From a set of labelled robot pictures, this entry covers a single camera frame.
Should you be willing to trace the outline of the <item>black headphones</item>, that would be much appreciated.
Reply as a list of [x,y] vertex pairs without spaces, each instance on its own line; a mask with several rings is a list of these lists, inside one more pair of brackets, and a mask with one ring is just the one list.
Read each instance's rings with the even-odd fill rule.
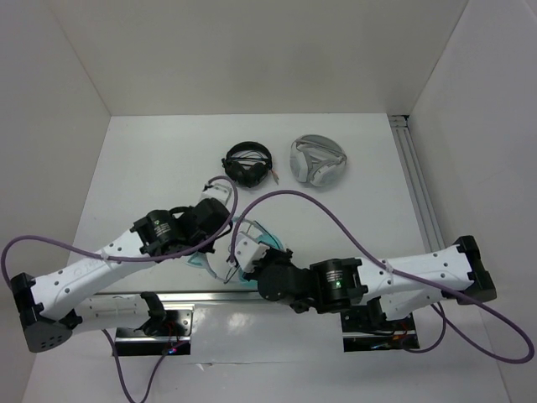
[[279,177],[274,170],[273,157],[264,145],[244,141],[232,146],[222,159],[226,174],[238,185],[254,188],[271,175],[276,184]]

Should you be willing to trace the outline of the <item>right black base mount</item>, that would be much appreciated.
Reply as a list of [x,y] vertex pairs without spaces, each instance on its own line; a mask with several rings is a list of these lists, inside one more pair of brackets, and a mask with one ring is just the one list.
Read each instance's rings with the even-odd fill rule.
[[414,316],[374,323],[365,306],[340,314],[345,353],[420,349]]

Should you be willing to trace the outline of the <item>white grey headphones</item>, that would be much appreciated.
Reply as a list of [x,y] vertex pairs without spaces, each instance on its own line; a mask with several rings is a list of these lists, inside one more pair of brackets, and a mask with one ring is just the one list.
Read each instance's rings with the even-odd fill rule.
[[302,184],[327,187],[341,178],[347,154],[334,140],[318,134],[298,137],[290,147],[289,167]]

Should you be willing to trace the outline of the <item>aluminium rail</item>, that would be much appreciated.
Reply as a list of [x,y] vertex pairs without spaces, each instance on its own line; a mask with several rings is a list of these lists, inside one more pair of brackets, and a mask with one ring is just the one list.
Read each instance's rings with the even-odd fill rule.
[[225,290],[225,291],[185,291],[185,292],[156,292],[155,294],[164,306],[177,304],[255,304],[264,303],[261,295],[256,290]]
[[446,245],[425,183],[408,120],[409,117],[406,115],[388,115],[423,243],[425,248],[432,252],[443,249]]

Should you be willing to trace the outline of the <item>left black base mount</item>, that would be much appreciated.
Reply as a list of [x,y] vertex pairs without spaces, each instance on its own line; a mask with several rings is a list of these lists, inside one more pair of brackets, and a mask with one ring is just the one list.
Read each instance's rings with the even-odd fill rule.
[[114,345],[119,357],[187,356],[191,351],[194,306],[179,304],[166,311],[167,319],[159,330],[118,328]]

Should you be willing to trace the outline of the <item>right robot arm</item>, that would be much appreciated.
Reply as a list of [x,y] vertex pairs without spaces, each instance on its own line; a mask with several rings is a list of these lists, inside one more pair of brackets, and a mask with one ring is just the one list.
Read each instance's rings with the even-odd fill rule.
[[296,313],[362,308],[376,329],[443,300],[469,305],[497,297],[472,236],[460,237],[437,252],[389,259],[381,265],[347,258],[299,268],[291,261],[291,250],[276,249],[240,233],[235,258],[242,277],[256,282],[264,300],[289,306]]

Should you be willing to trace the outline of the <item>front aluminium rail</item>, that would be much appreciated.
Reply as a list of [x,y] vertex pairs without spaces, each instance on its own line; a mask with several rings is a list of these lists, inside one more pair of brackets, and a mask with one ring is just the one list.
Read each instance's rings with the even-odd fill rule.
[[225,291],[185,291],[185,292],[156,292],[155,294],[164,306],[177,304],[255,304],[264,303],[261,295],[256,290],[225,290]]

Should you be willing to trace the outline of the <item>right side aluminium rail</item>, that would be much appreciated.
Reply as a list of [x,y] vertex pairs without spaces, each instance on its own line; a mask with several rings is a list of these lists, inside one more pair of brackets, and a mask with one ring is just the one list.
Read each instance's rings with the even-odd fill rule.
[[432,252],[443,249],[446,245],[425,183],[408,120],[409,117],[406,115],[388,115],[423,243],[425,248]]

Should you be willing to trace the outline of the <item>teal cat ear headphones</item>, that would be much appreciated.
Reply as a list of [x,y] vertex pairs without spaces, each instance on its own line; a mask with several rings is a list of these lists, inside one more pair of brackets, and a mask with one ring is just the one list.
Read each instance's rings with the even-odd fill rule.
[[285,250],[285,244],[273,232],[257,220],[244,219],[237,225],[238,217],[232,219],[230,228],[222,238],[227,241],[227,253],[223,262],[213,263],[210,253],[196,252],[186,258],[185,264],[204,270],[210,278],[223,285],[245,285],[256,288],[256,280],[246,280],[253,273],[253,263],[270,249]]

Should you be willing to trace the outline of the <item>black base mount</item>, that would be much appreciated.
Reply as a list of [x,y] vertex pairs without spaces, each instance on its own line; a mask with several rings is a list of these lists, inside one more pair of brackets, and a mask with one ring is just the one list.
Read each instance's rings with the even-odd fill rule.
[[194,306],[179,304],[166,311],[167,319],[159,330],[118,328],[114,345],[119,357],[187,356],[191,351]]
[[365,306],[340,314],[345,353],[420,349],[414,316],[374,323]]

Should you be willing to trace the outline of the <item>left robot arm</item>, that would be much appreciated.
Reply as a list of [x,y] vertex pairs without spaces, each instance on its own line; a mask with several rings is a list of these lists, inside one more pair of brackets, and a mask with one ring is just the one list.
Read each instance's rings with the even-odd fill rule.
[[92,330],[126,327],[148,336],[159,333],[170,319],[155,292],[104,296],[102,290],[165,259],[213,252],[231,217],[215,198],[193,207],[153,210],[104,248],[64,269],[14,276],[12,293],[29,351],[48,351]]

